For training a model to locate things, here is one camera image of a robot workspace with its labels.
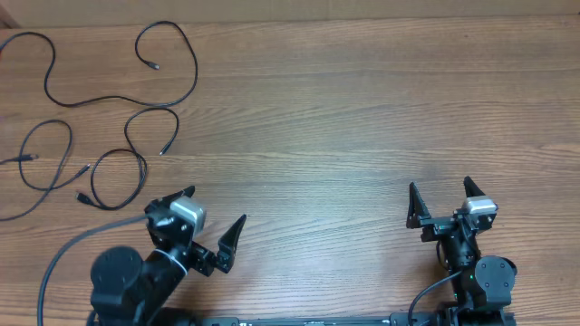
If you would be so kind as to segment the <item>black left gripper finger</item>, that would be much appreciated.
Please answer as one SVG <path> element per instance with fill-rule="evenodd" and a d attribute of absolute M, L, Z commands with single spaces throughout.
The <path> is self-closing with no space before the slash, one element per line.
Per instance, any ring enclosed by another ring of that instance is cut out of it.
<path fill-rule="evenodd" d="M 170 207 L 170 204 L 175 201 L 176 199 L 179 199 L 181 197 L 188 197 L 191 198 L 193 196 L 193 194 L 195 193 L 195 187 L 194 186 L 190 186 L 190 187 L 186 187 L 176 193 L 164 196 L 160 199 L 155 199 L 151 202 L 152 206 L 155 207 L 159 207 L 159 206 L 164 206 L 164 207 Z"/>
<path fill-rule="evenodd" d="M 234 266 L 239 237 L 246 223 L 247 216 L 239 219 L 219 238 L 216 267 L 222 273 L 229 273 Z"/>

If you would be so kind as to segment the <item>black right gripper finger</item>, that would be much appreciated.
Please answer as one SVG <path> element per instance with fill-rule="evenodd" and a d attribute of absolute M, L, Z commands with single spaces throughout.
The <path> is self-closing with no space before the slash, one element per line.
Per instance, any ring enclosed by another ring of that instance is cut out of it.
<path fill-rule="evenodd" d="M 420 228 L 422 221 L 426 219 L 430 219 L 430 212 L 416 184 L 411 182 L 409 184 L 409 209 L 406 227 L 409 229 Z"/>
<path fill-rule="evenodd" d="M 463 179 L 463 186 L 466 197 L 483 197 L 485 193 L 476 185 L 470 176 L 465 176 Z"/>

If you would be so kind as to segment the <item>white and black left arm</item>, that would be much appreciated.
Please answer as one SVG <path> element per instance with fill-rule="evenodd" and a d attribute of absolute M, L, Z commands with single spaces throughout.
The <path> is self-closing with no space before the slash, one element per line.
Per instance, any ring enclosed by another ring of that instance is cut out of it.
<path fill-rule="evenodd" d="M 194 312 L 168 308 L 167 299 L 190 271 L 229 273 L 247 217 L 242 215 L 219 238 L 218 251 L 195 242 L 207 210 L 193 198 L 195 188 L 155 199 L 144 209 L 154 250 L 143 259 L 132 247 L 116 246 L 97 257 L 91 269 L 95 325 L 201 325 Z"/>

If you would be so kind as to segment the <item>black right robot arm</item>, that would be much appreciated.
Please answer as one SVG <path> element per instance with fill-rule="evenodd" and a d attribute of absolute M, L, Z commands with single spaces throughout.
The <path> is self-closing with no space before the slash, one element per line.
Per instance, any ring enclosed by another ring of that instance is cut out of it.
<path fill-rule="evenodd" d="M 512 302 L 517 267 L 509 259 L 484 256 L 476 236 L 492 228 L 498 205 L 472 180 L 463 180 L 466 198 L 450 216 L 430 214 L 415 183 L 409 184 L 406 227 L 420 229 L 422 242 L 434 242 L 438 262 L 449 275 L 422 290 L 410 304 L 408 325 L 515 325 L 504 308 Z M 421 298 L 444 283 L 451 283 L 454 300 L 441 303 L 433 313 L 419 315 Z"/>

